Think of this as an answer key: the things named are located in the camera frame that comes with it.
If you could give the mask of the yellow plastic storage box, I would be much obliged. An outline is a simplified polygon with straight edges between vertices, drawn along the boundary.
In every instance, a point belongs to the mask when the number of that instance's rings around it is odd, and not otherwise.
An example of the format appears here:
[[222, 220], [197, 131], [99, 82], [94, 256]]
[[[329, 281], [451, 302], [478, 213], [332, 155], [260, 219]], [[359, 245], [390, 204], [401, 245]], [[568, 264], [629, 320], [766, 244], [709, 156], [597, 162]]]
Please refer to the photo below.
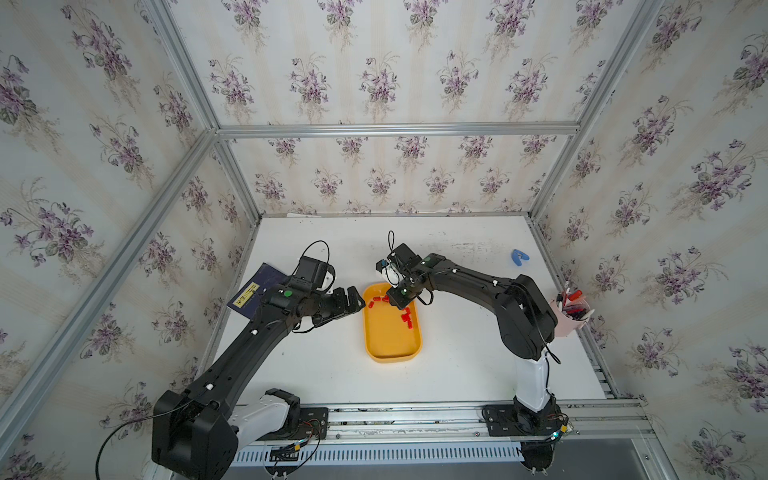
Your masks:
[[[370, 285], [363, 294], [363, 331], [365, 348], [369, 357], [378, 363], [404, 362], [416, 357], [422, 349], [422, 335], [419, 325], [418, 309], [414, 302], [408, 307], [411, 312], [413, 329], [409, 330], [401, 318], [404, 310], [392, 306], [386, 292], [389, 285], [378, 283]], [[372, 309], [369, 302], [375, 302]]]

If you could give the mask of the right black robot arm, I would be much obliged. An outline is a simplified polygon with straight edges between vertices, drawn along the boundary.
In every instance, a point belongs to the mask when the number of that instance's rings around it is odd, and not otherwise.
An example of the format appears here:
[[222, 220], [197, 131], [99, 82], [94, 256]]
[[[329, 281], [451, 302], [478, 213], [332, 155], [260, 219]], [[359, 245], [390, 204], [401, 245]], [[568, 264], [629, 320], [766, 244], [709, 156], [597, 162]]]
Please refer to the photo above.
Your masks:
[[511, 412], [493, 420], [499, 424], [511, 420], [524, 435], [561, 436], [567, 420], [549, 389], [550, 363], [559, 361], [550, 350], [558, 319], [531, 277], [485, 274], [436, 253], [422, 258], [404, 244], [378, 261], [376, 270], [390, 284], [389, 303], [400, 310], [424, 291], [439, 291], [491, 312], [503, 345], [517, 359]]

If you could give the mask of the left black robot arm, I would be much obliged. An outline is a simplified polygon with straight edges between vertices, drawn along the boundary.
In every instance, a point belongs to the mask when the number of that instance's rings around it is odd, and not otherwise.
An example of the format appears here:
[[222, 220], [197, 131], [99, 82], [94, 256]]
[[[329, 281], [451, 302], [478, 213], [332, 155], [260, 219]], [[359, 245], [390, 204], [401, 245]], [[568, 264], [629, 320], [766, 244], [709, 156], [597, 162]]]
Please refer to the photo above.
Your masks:
[[276, 285], [223, 354], [181, 393], [166, 391], [152, 419], [151, 459], [187, 479], [220, 479], [240, 448], [282, 429], [291, 410], [284, 394], [267, 393], [255, 410], [232, 423], [237, 401], [258, 369], [300, 321], [315, 326], [363, 310], [356, 288], [324, 293]]

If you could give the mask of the dark blue booklet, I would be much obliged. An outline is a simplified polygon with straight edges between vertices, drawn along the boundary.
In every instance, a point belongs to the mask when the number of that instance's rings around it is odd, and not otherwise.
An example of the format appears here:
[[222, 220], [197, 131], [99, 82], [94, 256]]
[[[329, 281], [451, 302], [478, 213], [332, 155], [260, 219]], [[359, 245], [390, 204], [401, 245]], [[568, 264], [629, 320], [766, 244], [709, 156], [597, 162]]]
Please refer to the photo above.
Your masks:
[[246, 317], [252, 317], [261, 304], [261, 299], [272, 287], [287, 278], [282, 271], [262, 263], [253, 276], [227, 302], [227, 307]]

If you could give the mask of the blue plastic clip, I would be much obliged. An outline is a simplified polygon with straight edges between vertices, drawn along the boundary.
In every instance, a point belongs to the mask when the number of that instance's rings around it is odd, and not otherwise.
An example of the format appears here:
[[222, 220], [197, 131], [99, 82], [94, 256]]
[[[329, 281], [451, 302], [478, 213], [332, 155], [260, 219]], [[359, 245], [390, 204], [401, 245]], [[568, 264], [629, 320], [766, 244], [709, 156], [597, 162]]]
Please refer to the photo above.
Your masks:
[[513, 249], [510, 256], [513, 263], [518, 267], [522, 267], [525, 262], [530, 260], [530, 256], [528, 254], [518, 249]]

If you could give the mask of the pink pen holder cup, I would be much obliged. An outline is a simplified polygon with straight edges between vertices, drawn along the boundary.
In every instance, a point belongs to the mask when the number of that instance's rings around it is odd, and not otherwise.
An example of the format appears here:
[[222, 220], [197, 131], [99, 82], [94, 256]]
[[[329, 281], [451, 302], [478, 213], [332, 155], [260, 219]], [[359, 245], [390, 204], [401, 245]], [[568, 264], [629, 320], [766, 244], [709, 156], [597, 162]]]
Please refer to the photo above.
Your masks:
[[567, 287], [550, 303], [556, 319], [555, 337], [565, 338], [582, 329], [594, 315], [595, 309], [580, 289]]

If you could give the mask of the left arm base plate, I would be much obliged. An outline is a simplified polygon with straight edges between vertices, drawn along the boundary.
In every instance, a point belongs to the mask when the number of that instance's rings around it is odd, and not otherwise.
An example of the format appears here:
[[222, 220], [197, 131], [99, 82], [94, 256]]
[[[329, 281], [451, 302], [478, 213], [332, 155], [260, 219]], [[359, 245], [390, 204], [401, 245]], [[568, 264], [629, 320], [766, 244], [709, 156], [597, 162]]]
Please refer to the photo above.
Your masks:
[[328, 417], [329, 409], [326, 407], [301, 407], [288, 414], [282, 428], [259, 437], [258, 441], [304, 440], [310, 437], [324, 440], [329, 426]]

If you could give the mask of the aluminium rail frame front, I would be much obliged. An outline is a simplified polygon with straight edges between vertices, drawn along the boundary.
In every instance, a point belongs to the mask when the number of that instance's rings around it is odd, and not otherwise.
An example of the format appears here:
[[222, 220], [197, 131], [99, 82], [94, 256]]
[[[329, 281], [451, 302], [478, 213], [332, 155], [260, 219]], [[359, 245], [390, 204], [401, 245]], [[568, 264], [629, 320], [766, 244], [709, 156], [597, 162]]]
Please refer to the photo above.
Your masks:
[[[260, 405], [257, 400], [234, 410], [232, 423]], [[294, 398], [289, 413], [301, 407], [329, 409], [324, 440], [254, 440], [240, 448], [230, 465], [263, 466], [278, 478], [302, 466], [463, 463], [520, 461], [546, 473], [556, 446], [564, 440], [627, 440], [648, 479], [677, 474], [649, 418], [636, 400], [564, 400], [569, 430], [559, 439], [491, 437], [473, 402], [418, 402], [303, 406]]]

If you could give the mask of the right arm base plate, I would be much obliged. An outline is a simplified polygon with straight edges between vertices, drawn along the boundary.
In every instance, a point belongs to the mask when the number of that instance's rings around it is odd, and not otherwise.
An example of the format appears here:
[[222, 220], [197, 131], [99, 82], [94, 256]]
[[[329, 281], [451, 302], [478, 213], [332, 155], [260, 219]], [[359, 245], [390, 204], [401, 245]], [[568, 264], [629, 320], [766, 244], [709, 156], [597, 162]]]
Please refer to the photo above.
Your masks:
[[554, 398], [539, 411], [517, 400], [512, 404], [485, 405], [481, 416], [491, 437], [531, 436], [556, 440], [569, 430], [569, 417]]

